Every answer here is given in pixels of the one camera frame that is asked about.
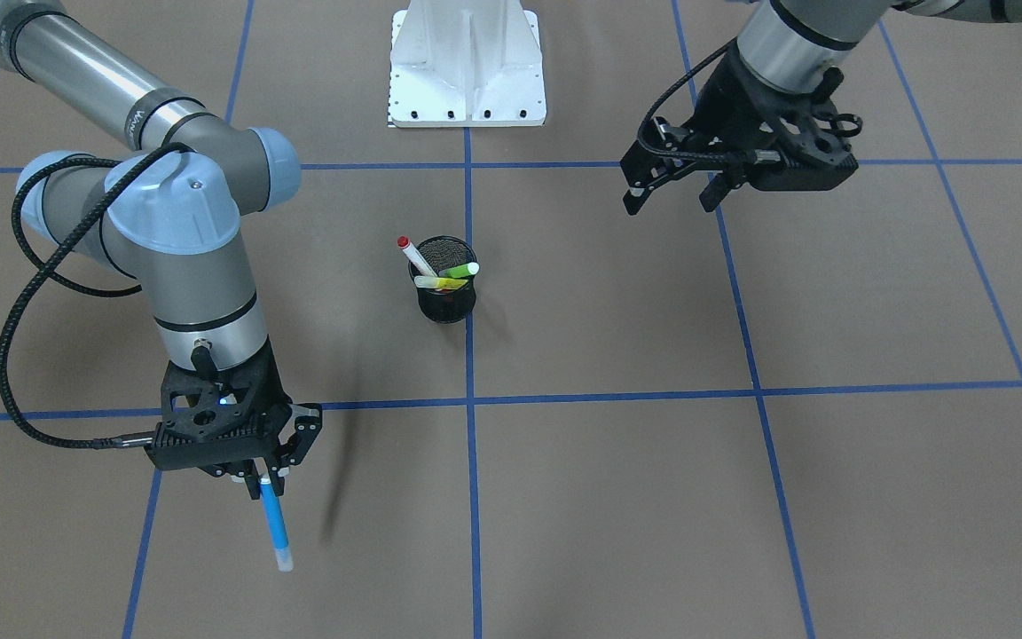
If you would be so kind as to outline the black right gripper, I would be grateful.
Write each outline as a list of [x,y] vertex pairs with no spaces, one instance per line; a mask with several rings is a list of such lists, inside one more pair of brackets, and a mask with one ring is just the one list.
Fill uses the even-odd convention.
[[161,416],[147,457],[159,470],[202,469],[230,477],[261,498],[263,461],[272,480],[287,477],[323,429],[321,408],[284,392],[271,343],[250,359],[220,369],[208,340],[195,341],[187,367],[168,365]]

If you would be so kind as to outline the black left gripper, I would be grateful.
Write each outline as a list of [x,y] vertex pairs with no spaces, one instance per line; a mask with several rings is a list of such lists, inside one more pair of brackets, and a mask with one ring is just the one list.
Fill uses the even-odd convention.
[[[673,125],[658,109],[682,86],[710,64],[715,69],[697,94],[692,116]],[[840,113],[832,101],[844,81],[835,62],[806,92],[771,88],[727,42],[673,84],[649,106],[621,158],[629,216],[640,213],[653,191],[694,171],[714,177],[699,194],[705,213],[749,185],[770,193],[828,191],[860,168],[852,138],[863,129],[860,116]]]

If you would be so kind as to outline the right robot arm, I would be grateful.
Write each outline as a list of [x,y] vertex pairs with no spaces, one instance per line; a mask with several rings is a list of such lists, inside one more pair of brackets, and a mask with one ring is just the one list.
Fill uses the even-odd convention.
[[[17,429],[66,449],[141,448],[159,470],[201,469],[280,496],[320,432],[320,408],[284,392],[245,250],[244,215],[295,197],[301,163],[272,129],[238,130],[82,26],[59,1],[0,1],[0,69],[43,86],[131,157],[48,153],[25,166],[12,231],[35,267],[0,333],[0,399]],[[153,429],[67,439],[34,426],[9,380],[24,311],[69,254],[134,280],[168,356]]]

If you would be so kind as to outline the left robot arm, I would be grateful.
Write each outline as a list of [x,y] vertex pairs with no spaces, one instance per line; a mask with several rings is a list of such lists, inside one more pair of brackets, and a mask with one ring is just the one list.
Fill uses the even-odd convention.
[[885,13],[962,22],[1022,22],[1022,1],[759,1],[741,31],[679,78],[642,117],[619,165],[635,215],[650,195],[704,171],[712,213],[748,185],[823,193],[860,167],[857,115],[834,94],[843,62]]

